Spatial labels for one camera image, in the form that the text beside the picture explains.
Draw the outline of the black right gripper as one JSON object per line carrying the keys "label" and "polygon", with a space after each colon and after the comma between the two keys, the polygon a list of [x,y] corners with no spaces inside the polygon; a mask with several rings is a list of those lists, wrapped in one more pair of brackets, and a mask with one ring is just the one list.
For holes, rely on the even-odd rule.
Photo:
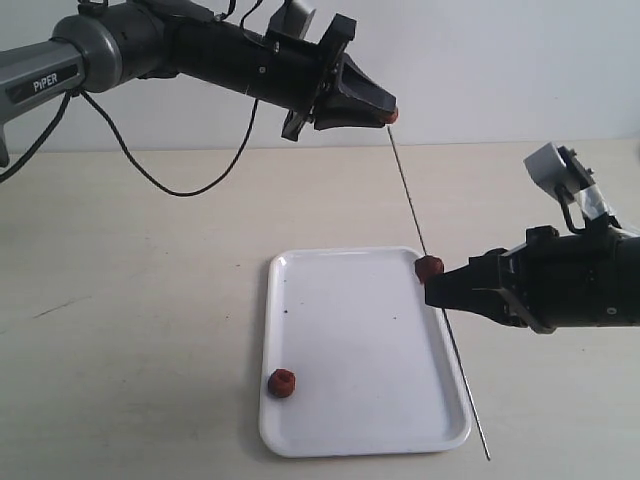
{"label": "black right gripper", "polygon": [[[535,227],[517,247],[471,257],[466,266],[429,279],[423,285],[425,304],[539,334],[559,328],[621,327],[617,250],[622,241],[614,229],[561,236],[551,226]],[[473,289],[480,259],[498,256],[503,281],[499,293]]]}

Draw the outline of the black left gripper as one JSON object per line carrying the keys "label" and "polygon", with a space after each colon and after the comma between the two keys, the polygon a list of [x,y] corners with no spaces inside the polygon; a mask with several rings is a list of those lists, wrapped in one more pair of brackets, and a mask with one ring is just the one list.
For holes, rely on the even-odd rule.
{"label": "black left gripper", "polygon": [[[281,136],[296,140],[312,117],[329,76],[347,44],[355,38],[356,21],[337,14],[317,43],[266,31],[265,71],[259,75],[259,98],[288,111]],[[397,110],[396,97],[379,86],[347,53],[339,74],[339,97],[329,97],[314,113],[313,127],[382,128]]]}

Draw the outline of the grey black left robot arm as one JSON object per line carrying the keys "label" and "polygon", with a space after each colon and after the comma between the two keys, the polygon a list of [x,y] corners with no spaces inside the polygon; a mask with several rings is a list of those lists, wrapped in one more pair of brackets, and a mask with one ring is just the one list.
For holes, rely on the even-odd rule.
{"label": "grey black left robot arm", "polygon": [[305,3],[286,1],[258,34],[190,1],[82,1],[47,41],[2,53],[1,119],[77,89],[103,93],[134,79],[185,74],[285,109],[282,137],[290,141],[306,125],[393,123],[395,97],[347,54],[356,21],[336,15],[312,43],[313,16]]}

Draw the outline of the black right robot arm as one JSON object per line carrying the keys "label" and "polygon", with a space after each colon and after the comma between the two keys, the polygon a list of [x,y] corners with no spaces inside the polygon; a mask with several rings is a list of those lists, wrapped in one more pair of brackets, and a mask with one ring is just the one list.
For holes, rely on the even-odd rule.
{"label": "black right robot arm", "polygon": [[524,244],[470,258],[427,280],[427,305],[551,334],[639,324],[639,240],[614,229],[562,236],[527,230]]}

